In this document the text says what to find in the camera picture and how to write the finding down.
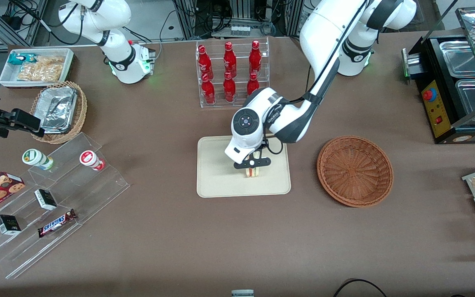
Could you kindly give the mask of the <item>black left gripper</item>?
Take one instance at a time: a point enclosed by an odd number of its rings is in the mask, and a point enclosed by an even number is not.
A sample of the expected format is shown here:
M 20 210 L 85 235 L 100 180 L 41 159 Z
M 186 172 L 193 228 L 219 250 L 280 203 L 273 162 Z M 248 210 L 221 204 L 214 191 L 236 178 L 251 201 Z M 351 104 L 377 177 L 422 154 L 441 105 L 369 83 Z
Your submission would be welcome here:
M 249 154 L 241 163 L 234 163 L 235 169 L 255 169 L 267 167 L 271 164 L 271 159 L 262 156 L 262 151 L 254 151 Z

